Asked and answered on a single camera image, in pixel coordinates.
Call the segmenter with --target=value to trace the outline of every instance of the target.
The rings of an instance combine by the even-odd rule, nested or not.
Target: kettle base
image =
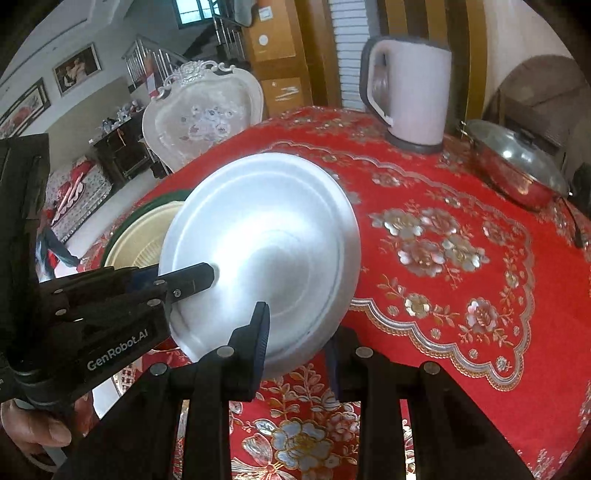
[[[412,153],[418,153],[422,155],[431,155],[439,153],[443,150],[443,142],[436,145],[421,145],[416,143],[410,143],[401,138],[395,137],[389,131],[386,131],[386,140],[399,148],[400,150],[406,150]]]

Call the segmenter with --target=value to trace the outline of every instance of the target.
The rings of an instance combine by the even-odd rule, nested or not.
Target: window
[[[212,17],[213,12],[219,15],[217,0],[173,0],[179,27],[194,25]]]

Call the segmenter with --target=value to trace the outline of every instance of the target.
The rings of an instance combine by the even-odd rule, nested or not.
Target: white kettle
[[[374,99],[375,66],[385,57],[388,114]],[[361,56],[359,92],[367,107],[388,125],[387,140],[416,153],[443,148],[452,52],[422,38],[370,38]]]

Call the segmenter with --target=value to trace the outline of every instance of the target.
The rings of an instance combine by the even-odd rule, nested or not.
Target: human hand
[[[0,418],[4,430],[23,453],[42,453],[41,445],[65,447],[72,441],[70,430],[62,422],[44,411],[23,410],[14,400],[2,404]],[[86,435],[97,421],[92,392],[89,392],[74,403],[76,429]]]

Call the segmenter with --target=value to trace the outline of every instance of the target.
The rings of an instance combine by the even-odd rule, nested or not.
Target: jeans
[[[37,237],[37,250],[35,254],[37,261],[41,265],[41,271],[50,279],[54,279],[56,274],[49,263],[48,250],[51,250],[68,267],[77,267],[80,264],[80,259],[72,255],[66,246],[57,239],[53,230],[46,225]]]

